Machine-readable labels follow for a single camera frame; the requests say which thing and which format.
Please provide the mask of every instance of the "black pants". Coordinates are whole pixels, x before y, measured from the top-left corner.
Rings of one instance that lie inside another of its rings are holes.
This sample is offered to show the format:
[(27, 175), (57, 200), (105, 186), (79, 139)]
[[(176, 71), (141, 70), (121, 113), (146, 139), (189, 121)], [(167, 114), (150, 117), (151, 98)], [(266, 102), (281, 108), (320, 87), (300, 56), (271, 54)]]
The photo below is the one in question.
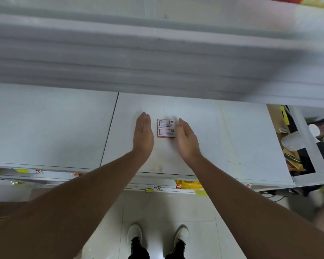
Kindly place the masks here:
[[(172, 253), (168, 254), (165, 259), (185, 259), (184, 257), (185, 243), (179, 240), (175, 245)], [(141, 246), (138, 237), (132, 240), (131, 255), (129, 259), (150, 259), (149, 253)]]

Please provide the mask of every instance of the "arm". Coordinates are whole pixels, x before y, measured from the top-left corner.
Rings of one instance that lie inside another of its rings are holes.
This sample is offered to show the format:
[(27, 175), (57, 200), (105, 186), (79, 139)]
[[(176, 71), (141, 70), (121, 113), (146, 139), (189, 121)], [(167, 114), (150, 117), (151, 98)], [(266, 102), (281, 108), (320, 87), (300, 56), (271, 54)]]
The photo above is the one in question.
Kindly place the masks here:
[(181, 157), (194, 171), (248, 259), (324, 259), (324, 233), (204, 158), (187, 122), (180, 119), (176, 130)]
[(0, 258), (76, 256), (150, 156), (152, 147), (150, 116), (144, 112), (137, 119), (131, 152), (55, 187), (0, 226)]

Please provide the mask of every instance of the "yellow package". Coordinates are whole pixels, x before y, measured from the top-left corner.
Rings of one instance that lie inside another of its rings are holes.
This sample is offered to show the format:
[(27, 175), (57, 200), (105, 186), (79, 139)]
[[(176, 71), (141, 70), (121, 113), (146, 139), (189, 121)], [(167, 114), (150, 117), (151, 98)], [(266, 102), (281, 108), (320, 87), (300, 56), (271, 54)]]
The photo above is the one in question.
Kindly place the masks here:
[(175, 183), (177, 183), (178, 189), (186, 189), (186, 190), (204, 189), (199, 181), (175, 180)]

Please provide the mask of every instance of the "sneaker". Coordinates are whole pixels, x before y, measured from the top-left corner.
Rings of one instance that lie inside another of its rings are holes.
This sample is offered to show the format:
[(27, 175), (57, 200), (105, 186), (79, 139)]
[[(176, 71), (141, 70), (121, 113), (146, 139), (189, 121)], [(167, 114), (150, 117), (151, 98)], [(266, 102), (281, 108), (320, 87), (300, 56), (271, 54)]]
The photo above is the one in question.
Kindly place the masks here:
[(184, 225), (181, 225), (175, 234), (174, 247), (177, 245), (179, 240), (182, 240), (185, 245), (190, 241), (190, 232)]
[(138, 224), (133, 224), (130, 226), (129, 231), (127, 233), (127, 244), (131, 246), (132, 240), (136, 237), (138, 237), (139, 243), (141, 244), (143, 241), (142, 230)]

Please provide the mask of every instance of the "tiled floor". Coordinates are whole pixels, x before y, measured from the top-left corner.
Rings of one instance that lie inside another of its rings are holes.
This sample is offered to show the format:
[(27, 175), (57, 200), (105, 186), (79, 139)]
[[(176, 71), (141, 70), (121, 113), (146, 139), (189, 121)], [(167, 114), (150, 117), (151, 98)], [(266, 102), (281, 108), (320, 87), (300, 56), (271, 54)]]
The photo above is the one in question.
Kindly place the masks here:
[(124, 191), (85, 244), (83, 259), (127, 259), (127, 230), (138, 222), (151, 259), (163, 259), (174, 234), (184, 224), (190, 231), (186, 259), (246, 258), (207, 196)]

